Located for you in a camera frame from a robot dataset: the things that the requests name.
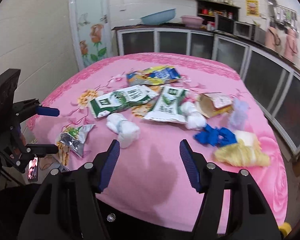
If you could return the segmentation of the lilac foam fruit net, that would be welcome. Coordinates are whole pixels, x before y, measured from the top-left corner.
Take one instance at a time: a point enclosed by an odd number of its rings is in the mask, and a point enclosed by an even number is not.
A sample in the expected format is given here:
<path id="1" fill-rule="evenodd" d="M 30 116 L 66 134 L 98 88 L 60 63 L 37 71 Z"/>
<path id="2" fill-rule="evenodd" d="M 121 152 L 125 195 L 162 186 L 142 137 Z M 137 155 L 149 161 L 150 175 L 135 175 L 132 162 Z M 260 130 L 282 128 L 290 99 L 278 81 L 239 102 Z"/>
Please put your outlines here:
<path id="1" fill-rule="evenodd" d="M 231 131 L 243 131 L 245 122 L 248 119 L 249 105 L 247 102 L 235 98 L 232 104 L 232 109 L 232 113 L 228 120 L 228 128 Z"/>

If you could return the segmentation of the green white milk pouch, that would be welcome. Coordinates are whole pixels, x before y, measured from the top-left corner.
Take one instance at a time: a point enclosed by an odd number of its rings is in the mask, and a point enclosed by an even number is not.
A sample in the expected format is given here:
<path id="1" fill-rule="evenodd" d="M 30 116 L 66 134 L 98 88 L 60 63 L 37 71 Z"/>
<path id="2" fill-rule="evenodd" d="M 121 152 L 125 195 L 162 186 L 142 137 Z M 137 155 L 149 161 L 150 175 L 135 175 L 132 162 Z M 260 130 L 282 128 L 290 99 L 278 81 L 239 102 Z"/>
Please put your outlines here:
<path id="1" fill-rule="evenodd" d="M 146 85 L 135 85 L 104 94 L 88 104 L 94 118 L 125 111 L 134 106 L 147 104 L 159 94 Z"/>

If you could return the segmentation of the red white cardboard box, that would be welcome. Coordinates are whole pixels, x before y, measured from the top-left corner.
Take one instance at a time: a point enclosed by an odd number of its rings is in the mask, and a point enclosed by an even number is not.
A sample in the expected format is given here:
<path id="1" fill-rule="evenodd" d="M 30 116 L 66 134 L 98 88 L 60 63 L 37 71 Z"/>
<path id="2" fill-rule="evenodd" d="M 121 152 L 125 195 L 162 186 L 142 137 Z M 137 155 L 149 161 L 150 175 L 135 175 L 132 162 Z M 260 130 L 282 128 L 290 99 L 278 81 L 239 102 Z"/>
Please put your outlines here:
<path id="1" fill-rule="evenodd" d="M 208 119 L 223 113 L 230 113 L 233 110 L 232 98 L 217 92 L 200 94 L 195 106 Z"/>

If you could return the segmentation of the white tissue wad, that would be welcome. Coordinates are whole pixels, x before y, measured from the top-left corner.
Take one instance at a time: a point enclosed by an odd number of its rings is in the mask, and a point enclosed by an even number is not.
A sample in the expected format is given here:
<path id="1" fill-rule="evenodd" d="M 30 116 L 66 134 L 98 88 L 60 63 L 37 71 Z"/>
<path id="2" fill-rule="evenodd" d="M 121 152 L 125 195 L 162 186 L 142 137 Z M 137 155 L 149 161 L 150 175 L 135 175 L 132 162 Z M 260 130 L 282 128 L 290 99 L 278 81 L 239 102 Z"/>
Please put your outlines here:
<path id="1" fill-rule="evenodd" d="M 108 115 L 106 126 L 117 134 L 121 148 L 128 148 L 140 136 L 139 126 L 127 120 L 121 113 Z"/>
<path id="2" fill-rule="evenodd" d="M 185 102 L 180 106 L 180 110 L 186 119 L 186 128 L 191 130 L 201 130 L 206 126 L 206 118 L 196 109 L 192 102 Z"/>

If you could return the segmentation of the yellow rimmed trash bin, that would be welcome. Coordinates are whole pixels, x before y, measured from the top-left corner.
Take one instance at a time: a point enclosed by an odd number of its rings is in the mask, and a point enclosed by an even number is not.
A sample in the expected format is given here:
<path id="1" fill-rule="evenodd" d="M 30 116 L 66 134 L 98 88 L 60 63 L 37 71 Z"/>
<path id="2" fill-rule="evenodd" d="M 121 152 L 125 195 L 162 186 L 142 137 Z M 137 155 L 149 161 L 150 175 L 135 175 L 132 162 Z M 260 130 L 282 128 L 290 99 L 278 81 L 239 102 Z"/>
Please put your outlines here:
<path id="1" fill-rule="evenodd" d="M 279 231 L 281 233 L 282 239 L 284 239 L 292 231 L 292 227 L 289 223 L 284 222 L 281 226 L 279 226 Z"/>

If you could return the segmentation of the pink thermos left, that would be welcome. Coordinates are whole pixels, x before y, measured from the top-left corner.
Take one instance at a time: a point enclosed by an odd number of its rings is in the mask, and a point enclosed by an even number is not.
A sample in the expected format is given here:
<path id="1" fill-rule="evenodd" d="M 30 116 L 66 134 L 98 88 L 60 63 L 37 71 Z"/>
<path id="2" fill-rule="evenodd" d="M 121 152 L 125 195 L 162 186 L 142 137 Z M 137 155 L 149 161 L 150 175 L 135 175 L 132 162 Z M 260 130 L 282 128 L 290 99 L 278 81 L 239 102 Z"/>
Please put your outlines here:
<path id="1" fill-rule="evenodd" d="M 266 32 L 265 46 L 273 51 L 278 52 L 281 47 L 281 39 L 277 34 L 275 27 L 269 27 Z"/>

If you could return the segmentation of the blue rubber glove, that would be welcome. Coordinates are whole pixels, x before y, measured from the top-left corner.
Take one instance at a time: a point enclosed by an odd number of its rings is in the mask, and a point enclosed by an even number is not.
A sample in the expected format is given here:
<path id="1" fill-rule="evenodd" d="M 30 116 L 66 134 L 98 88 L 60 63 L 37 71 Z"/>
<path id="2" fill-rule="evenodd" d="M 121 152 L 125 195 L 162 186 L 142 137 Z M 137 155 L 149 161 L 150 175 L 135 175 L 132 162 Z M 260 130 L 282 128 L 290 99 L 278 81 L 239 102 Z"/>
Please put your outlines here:
<path id="1" fill-rule="evenodd" d="M 202 145 L 216 147 L 224 147 L 237 143 L 235 134 L 229 129 L 225 127 L 213 128 L 208 124 L 199 133 L 194 135 L 194 139 Z"/>

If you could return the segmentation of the kitchen counter cabinets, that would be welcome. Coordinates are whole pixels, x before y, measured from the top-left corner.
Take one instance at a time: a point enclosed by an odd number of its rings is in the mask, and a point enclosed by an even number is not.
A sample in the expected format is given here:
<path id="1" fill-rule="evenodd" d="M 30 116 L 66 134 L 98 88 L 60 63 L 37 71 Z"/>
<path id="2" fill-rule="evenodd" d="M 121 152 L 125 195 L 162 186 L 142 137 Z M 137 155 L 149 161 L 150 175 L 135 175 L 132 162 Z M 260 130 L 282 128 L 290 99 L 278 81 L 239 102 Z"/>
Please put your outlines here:
<path id="1" fill-rule="evenodd" d="M 115 27 L 118 54 L 161 52 L 218 61 L 235 70 L 293 159 L 300 157 L 300 71 L 255 42 L 172 25 Z"/>

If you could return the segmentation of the yellow cabbage leaf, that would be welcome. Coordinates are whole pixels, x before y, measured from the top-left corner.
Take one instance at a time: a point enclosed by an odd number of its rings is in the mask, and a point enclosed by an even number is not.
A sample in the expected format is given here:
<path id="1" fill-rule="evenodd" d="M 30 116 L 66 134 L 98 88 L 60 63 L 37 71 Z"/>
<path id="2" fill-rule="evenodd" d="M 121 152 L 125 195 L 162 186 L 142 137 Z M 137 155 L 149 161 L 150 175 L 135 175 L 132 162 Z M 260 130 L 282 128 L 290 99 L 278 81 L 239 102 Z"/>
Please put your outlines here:
<path id="1" fill-rule="evenodd" d="M 214 159 L 235 167 L 269 166 L 270 157 L 262 152 L 259 140 L 254 133 L 234 131 L 237 142 L 218 148 Z"/>

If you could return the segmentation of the silver microwave oven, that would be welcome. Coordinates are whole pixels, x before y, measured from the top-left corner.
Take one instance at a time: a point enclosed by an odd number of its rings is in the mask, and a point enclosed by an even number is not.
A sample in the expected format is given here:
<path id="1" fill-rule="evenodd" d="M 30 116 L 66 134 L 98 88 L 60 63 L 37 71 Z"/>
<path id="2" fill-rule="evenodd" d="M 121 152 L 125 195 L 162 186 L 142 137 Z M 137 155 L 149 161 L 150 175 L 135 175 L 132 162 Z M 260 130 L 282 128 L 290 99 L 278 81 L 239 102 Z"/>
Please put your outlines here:
<path id="1" fill-rule="evenodd" d="M 235 21 L 233 34 L 262 45 L 265 44 L 266 32 L 255 24 Z"/>

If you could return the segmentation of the pink floral tablecloth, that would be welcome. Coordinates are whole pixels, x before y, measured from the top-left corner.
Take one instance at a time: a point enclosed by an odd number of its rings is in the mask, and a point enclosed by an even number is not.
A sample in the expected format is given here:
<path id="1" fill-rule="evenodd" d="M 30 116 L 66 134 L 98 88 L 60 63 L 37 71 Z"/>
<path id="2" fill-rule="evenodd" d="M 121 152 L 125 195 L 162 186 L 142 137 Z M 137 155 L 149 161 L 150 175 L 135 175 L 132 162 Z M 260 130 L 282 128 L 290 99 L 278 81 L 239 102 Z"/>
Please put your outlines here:
<path id="1" fill-rule="evenodd" d="M 245 101 L 248 119 L 245 130 L 254 133 L 268 167 L 251 167 L 249 172 L 264 194 L 278 224 L 285 221 L 288 204 L 286 169 L 273 130 L 239 75 L 230 67 L 193 56 L 166 53 L 140 53 L 104 59 L 80 71 L 54 90 L 43 105 L 57 108 L 58 117 L 34 116 L 27 125 L 41 144 L 54 143 L 61 131 L 71 125 L 94 124 L 84 147 L 84 157 L 69 154 L 68 168 L 75 170 L 106 150 L 116 137 L 104 118 L 95 119 L 83 107 L 93 93 L 109 93 L 127 87 L 126 74 L 159 65 L 174 66 L 181 74 L 178 88 L 198 94 L 221 92 Z M 141 114 L 149 105 L 124 111 L 124 116 L 140 128 L 140 137 L 123 149 L 109 186 L 98 199 L 135 218 L 181 231 L 191 231 L 202 202 L 190 185 L 179 154 L 179 143 L 186 139 L 192 149 L 213 161 L 215 148 L 194 140 L 194 131 L 180 124 L 147 121 Z"/>

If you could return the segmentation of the silver yellow snack wrapper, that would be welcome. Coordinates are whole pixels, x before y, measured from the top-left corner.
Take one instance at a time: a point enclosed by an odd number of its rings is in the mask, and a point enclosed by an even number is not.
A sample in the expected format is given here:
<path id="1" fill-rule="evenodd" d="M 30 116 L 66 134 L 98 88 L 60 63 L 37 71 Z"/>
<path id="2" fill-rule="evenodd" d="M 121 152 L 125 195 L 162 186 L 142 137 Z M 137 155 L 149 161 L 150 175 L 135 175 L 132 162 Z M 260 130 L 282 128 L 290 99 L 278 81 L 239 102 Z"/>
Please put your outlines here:
<path id="1" fill-rule="evenodd" d="M 65 146 L 80 158 L 84 156 L 84 145 L 89 132 L 95 127 L 95 124 L 87 124 L 78 127 L 67 127 L 58 137 L 59 146 Z"/>

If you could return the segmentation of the blue plastic basin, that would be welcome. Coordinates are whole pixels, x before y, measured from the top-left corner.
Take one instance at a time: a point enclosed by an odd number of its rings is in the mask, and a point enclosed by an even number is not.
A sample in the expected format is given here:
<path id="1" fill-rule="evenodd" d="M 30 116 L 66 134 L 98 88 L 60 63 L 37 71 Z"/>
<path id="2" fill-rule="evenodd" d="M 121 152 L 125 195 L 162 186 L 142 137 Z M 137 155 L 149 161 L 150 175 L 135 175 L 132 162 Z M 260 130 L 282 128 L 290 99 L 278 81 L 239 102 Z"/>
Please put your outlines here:
<path id="1" fill-rule="evenodd" d="M 160 12 L 155 12 L 140 18 L 144 25 L 160 25 L 175 18 L 176 9 L 168 9 Z"/>

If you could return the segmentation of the yellow blue candy bag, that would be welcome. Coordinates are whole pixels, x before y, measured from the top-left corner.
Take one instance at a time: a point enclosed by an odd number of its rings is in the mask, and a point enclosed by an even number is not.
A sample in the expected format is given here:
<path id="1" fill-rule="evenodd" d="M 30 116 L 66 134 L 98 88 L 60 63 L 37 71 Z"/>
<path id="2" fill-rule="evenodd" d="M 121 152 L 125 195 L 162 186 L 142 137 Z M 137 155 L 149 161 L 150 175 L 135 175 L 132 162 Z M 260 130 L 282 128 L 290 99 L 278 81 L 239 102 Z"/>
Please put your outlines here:
<path id="1" fill-rule="evenodd" d="M 181 75 L 173 66 L 156 66 L 130 72 L 126 75 L 126 78 L 130 86 L 159 86 L 177 82 L 181 79 Z"/>

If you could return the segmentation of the flower painted glass door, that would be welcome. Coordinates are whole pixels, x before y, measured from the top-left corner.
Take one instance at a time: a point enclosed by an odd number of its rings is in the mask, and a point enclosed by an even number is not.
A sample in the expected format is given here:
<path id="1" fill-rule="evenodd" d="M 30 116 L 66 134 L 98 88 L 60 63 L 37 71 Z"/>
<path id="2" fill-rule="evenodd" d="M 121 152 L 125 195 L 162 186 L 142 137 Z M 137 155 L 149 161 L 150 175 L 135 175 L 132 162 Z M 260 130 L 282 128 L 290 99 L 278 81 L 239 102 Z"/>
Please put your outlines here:
<path id="1" fill-rule="evenodd" d="M 112 57 L 108 0 L 69 0 L 69 17 L 79 70 Z"/>

